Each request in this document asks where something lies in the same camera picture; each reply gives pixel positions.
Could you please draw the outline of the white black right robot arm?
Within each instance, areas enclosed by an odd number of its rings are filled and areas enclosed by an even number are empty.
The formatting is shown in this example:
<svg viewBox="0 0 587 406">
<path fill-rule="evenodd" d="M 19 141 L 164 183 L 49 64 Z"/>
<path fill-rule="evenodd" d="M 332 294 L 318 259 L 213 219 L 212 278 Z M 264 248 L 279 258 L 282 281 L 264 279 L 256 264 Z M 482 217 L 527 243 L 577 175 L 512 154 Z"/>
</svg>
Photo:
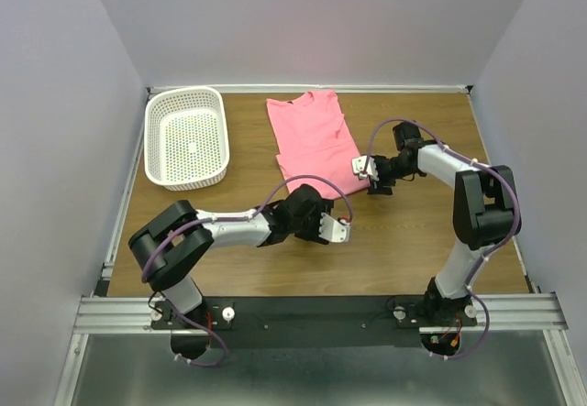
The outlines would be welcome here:
<svg viewBox="0 0 587 406">
<path fill-rule="evenodd" d="M 505 165 L 491 166 L 469 159 L 414 120 L 393 120 L 398 154 L 376 156 L 372 134 L 365 155 L 351 162 L 353 172 L 368 180 L 369 194 L 390 195 L 397 181 L 432 175 L 453 191 L 452 225 L 455 244 L 443 269 L 416 304 L 429 324 L 440 324 L 463 313 L 472 288 L 491 255 L 521 230 L 515 179 Z"/>
</svg>

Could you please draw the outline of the white perforated plastic basket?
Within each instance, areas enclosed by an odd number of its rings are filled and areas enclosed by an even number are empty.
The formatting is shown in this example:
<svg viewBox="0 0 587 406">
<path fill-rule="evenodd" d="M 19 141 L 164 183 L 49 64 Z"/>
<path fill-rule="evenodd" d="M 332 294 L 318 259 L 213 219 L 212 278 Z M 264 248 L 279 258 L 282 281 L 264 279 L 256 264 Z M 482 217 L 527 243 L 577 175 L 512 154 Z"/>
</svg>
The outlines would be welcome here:
<svg viewBox="0 0 587 406">
<path fill-rule="evenodd" d="M 143 143 L 152 183 L 174 192 L 219 183 L 230 160 L 222 95 L 208 86 L 155 95 L 146 105 Z"/>
</svg>

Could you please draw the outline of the pink t shirt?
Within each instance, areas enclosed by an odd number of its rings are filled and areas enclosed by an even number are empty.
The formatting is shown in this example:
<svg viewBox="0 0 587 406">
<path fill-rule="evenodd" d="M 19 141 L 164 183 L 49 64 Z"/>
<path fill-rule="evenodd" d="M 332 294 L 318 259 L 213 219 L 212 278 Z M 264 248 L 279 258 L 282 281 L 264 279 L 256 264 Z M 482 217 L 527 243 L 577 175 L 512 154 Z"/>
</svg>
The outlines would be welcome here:
<svg viewBox="0 0 587 406">
<path fill-rule="evenodd" d="M 266 101 L 279 153 L 276 161 L 291 192 L 303 183 L 326 199 L 368 187 L 352 171 L 360 155 L 333 91 L 310 91 L 291 101 Z"/>
</svg>

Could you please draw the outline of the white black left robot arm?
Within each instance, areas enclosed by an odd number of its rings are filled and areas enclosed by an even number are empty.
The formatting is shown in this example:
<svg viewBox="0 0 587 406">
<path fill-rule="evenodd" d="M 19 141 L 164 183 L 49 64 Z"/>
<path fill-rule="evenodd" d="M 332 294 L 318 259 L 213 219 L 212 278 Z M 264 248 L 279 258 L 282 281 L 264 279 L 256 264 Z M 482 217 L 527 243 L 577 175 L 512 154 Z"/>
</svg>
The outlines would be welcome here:
<svg viewBox="0 0 587 406">
<path fill-rule="evenodd" d="M 221 247 L 277 245 L 290 235 L 327 245 L 320 236 L 320 220 L 333 207 L 332 200 L 307 183 L 282 200 L 244 213 L 220 214 L 217 219 L 180 200 L 141 227 L 128 240 L 128 247 L 144 274 L 143 281 L 182 315 L 201 324 L 206 302 L 189 273 L 204 253 Z"/>
</svg>

